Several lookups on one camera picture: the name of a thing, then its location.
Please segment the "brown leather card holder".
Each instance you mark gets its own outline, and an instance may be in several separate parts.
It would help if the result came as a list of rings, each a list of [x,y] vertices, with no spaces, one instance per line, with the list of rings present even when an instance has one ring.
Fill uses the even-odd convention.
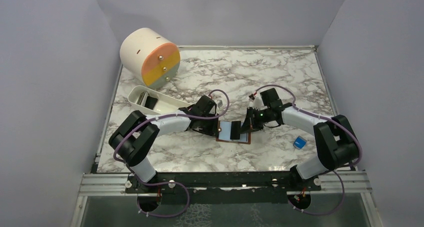
[[[216,141],[232,144],[251,144],[251,134],[242,133],[241,121],[219,121]]]

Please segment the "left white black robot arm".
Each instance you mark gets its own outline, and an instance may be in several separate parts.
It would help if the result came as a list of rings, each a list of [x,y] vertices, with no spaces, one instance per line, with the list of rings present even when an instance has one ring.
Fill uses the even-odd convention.
[[[157,171],[147,157],[156,138],[187,130],[216,136],[218,118],[218,105],[207,95],[168,114],[146,115],[135,110],[111,135],[108,144],[114,158],[121,159],[138,177],[138,186],[149,193],[157,187]]]

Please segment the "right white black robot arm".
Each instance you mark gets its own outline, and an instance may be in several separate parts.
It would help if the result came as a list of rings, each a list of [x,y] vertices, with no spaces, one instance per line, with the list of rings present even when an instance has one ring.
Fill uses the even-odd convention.
[[[295,104],[283,103],[276,88],[277,84],[267,84],[258,88],[249,98],[255,101],[256,94],[264,108],[248,107],[245,119],[239,127],[231,127],[233,136],[260,131],[266,123],[276,122],[277,126],[292,126],[314,136],[316,156],[290,168],[289,186],[300,191],[309,179],[326,174],[362,157],[362,147],[344,115],[333,117],[303,110]]]

